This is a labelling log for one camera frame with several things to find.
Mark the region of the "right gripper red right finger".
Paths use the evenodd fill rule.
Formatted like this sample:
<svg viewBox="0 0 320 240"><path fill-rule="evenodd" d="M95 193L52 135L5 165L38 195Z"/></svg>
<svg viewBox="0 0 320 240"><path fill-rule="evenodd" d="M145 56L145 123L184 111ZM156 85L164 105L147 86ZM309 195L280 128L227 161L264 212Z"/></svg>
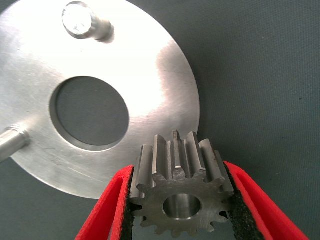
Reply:
<svg viewBox="0 0 320 240"><path fill-rule="evenodd" d="M243 169L223 163L234 188L229 216L237 240L308 239Z"/></svg>

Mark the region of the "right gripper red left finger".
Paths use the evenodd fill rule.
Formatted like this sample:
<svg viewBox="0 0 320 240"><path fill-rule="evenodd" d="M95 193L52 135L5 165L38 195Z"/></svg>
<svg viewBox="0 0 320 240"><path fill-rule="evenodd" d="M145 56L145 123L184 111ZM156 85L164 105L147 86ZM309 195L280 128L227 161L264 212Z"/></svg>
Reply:
<svg viewBox="0 0 320 240"><path fill-rule="evenodd" d="M131 240L134 217L130 188L134 166L119 170L75 237L77 240Z"/></svg>

